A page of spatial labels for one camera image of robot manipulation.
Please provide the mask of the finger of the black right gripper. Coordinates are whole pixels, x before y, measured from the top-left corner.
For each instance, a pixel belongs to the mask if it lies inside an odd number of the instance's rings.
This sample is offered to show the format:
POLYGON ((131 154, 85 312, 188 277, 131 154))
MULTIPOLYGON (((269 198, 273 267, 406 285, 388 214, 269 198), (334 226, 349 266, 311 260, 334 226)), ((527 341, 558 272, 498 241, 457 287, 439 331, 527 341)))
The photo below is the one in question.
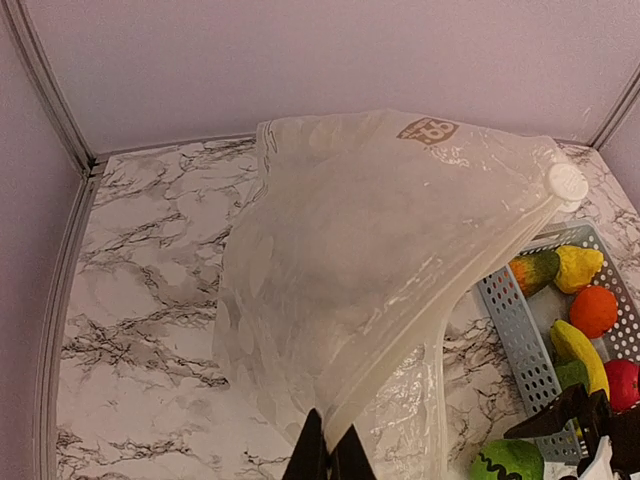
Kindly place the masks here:
POLYGON ((587 399, 588 393, 582 384, 572 385, 534 416, 507 430, 503 438, 531 439, 559 433, 570 420, 579 417, 587 399))

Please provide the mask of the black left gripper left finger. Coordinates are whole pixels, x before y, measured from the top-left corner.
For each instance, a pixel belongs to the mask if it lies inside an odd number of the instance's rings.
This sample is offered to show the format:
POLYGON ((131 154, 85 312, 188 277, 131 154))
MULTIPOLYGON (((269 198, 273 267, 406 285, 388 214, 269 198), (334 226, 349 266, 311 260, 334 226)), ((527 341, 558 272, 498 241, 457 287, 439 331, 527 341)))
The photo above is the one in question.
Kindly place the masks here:
POLYGON ((328 480, 329 454, 316 409, 309 411, 283 480, 328 480))

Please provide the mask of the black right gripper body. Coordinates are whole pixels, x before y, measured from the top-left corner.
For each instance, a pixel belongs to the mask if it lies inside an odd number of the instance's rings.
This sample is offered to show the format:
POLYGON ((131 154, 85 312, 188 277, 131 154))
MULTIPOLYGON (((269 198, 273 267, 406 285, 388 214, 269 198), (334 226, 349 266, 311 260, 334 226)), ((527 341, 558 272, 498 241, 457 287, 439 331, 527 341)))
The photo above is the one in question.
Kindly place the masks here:
POLYGON ((580 474, 595 456, 599 441, 609 436, 613 457, 611 467, 620 479, 639 473, 639 405, 614 413, 603 390, 588 394, 586 405, 577 418, 587 446, 587 459, 578 466, 580 474))

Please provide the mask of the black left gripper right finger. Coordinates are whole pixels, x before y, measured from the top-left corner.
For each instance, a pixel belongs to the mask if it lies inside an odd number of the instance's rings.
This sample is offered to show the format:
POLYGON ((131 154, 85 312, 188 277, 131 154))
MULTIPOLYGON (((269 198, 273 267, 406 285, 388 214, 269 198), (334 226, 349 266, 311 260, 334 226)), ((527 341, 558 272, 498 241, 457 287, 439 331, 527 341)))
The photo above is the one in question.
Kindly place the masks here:
POLYGON ((330 480, 376 480, 354 425, 339 441, 330 460, 330 480))

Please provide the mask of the yellow toy banana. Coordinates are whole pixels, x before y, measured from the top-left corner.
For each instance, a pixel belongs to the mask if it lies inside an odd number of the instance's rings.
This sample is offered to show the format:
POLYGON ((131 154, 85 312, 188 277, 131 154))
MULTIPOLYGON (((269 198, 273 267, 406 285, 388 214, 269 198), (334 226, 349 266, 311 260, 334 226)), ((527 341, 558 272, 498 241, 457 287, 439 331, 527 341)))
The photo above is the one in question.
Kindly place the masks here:
POLYGON ((559 360, 580 360, 586 367, 589 393, 603 390, 610 398, 610 386, 604 363, 586 335, 564 320, 556 320, 550 329, 551 342, 559 360))

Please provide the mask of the red toy apple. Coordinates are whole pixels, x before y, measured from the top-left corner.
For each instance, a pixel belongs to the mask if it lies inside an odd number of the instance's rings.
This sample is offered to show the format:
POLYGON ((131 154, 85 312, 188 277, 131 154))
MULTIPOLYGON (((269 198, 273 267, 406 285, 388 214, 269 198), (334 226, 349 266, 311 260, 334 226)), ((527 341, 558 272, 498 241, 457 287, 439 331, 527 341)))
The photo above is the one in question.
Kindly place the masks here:
POLYGON ((621 413, 639 402, 639 366, 625 360, 611 360, 604 364, 609 382, 611 408, 621 413))

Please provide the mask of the green toy watermelon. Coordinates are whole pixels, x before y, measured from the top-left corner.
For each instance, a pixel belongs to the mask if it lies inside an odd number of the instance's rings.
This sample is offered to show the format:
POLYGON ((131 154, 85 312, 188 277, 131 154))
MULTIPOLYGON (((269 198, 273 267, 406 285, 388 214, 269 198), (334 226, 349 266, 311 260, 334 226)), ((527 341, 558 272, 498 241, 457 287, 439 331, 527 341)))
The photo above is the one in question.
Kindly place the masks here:
POLYGON ((495 440, 476 455, 470 479, 544 478, 544 459, 533 443, 524 440, 495 440))

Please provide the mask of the orange toy orange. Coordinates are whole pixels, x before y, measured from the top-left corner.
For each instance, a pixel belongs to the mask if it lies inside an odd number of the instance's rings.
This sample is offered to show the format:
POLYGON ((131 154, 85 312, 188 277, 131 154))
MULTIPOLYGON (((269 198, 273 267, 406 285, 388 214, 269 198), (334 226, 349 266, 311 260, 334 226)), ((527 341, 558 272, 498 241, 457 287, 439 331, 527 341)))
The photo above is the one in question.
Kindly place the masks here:
POLYGON ((587 338, 600 338, 617 322, 617 299, 604 287, 586 287, 574 299, 569 319, 587 338))

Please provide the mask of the green orange toy mango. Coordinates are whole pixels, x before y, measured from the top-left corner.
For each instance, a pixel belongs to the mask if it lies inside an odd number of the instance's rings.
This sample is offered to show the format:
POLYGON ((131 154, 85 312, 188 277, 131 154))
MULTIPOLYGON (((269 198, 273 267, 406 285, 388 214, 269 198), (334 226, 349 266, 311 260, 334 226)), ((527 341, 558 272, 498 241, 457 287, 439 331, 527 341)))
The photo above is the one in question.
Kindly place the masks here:
POLYGON ((509 262, 509 268, 522 294, 529 298, 554 281, 560 269, 560 257, 551 250, 520 255, 509 262))

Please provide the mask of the clear zip top bag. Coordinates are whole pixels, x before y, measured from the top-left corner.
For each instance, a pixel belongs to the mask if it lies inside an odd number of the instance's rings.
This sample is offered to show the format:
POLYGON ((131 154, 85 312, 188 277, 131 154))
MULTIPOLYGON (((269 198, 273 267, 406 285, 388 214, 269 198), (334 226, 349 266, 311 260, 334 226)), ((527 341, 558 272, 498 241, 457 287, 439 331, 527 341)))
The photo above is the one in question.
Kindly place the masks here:
POLYGON ((585 176, 550 137, 394 110, 264 122, 256 153, 223 254, 225 376, 289 441, 316 411, 378 478, 446 478, 449 316, 585 176))

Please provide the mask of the green toy bell pepper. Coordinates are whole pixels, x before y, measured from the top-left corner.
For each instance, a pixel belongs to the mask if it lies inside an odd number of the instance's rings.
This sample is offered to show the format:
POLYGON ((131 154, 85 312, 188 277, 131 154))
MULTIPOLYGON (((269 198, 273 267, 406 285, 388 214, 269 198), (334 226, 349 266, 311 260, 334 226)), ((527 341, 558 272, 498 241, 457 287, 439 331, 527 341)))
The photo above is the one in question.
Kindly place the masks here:
POLYGON ((588 371, 581 360, 558 362, 554 365, 554 371, 562 391, 576 384, 583 385, 586 390, 590 389, 588 371))

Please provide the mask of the grey plastic basket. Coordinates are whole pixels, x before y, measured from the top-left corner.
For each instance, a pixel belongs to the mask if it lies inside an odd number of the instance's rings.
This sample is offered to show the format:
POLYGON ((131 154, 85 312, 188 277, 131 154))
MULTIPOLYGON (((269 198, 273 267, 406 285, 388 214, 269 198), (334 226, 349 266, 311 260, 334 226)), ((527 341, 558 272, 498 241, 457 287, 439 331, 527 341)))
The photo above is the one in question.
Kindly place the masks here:
MULTIPOLYGON (((540 254, 566 245, 597 250, 604 255, 603 267, 590 284, 614 294, 617 321, 602 337, 592 341, 599 357, 603 362, 628 360, 637 365, 639 309, 595 225, 587 220, 550 225, 521 254, 540 254)), ((503 344, 526 415, 532 417, 561 393, 550 331, 556 320, 569 319, 574 296, 550 285, 526 298, 508 266, 482 279, 477 287, 503 344)))

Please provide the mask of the right aluminium frame post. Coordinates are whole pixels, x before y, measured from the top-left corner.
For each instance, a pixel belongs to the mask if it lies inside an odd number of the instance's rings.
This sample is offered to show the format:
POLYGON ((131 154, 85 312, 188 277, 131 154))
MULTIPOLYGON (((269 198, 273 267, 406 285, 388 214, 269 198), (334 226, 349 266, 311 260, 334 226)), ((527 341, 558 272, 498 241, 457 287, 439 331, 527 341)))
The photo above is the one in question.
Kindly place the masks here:
POLYGON ((622 93, 614 102, 612 109, 589 140, 588 145, 590 148, 599 150, 621 125, 639 97, 639 78, 639 67, 636 67, 622 93))

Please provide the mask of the aluminium frame post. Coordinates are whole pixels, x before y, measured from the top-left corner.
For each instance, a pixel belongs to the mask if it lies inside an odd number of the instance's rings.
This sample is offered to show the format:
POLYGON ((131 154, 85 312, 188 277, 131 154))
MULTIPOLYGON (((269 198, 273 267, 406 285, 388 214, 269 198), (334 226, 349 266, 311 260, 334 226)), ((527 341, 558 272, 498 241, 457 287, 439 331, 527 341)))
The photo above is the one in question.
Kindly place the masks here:
POLYGON ((101 175, 104 166, 89 147, 58 85, 26 2, 2 0, 1 14, 35 94, 75 169, 86 178, 101 175))
POLYGON ((614 102, 612 109, 589 140, 588 145, 590 148, 599 150, 621 125, 639 97, 639 78, 639 67, 636 67, 622 93, 614 102))

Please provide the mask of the left aluminium frame post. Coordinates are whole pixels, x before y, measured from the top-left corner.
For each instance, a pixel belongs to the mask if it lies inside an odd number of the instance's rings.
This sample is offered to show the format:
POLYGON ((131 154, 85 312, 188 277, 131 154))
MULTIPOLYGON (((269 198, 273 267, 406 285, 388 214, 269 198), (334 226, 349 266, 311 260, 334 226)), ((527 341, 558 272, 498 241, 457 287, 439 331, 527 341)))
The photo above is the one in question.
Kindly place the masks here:
POLYGON ((35 94, 75 169, 86 178, 101 175, 104 166, 89 147, 58 85, 26 2, 2 0, 1 14, 35 94))

